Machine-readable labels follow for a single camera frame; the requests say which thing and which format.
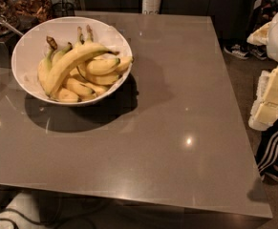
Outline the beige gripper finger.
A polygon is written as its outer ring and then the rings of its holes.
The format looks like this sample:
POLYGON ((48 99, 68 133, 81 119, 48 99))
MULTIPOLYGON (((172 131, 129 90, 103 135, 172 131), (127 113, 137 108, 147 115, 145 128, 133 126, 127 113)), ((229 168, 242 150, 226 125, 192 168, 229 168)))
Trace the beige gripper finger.
POLYGON ((254 31, 246 40, 247 43, 256 46, 263 46, 267 44, 268 30, 270 23, 267 22, 265 25, 254 31))
POLYGON ((278 119, 278 66, 271 72, 262 71, 253 102, 248 125, 265 131, 278 119))

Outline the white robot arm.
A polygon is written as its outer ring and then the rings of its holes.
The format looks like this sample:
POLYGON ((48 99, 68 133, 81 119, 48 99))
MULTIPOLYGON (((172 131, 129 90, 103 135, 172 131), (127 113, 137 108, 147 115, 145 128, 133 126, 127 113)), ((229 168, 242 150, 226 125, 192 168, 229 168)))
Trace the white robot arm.
MULTIPOLYGON (((247 42, 267 48, 267 57, 278 63, 278 12, 273 19, 252 33, 247 42)), ((265 131, 278 119, 278 65, 270 73, 262 71, 256 90, 248 125, 265 131)))

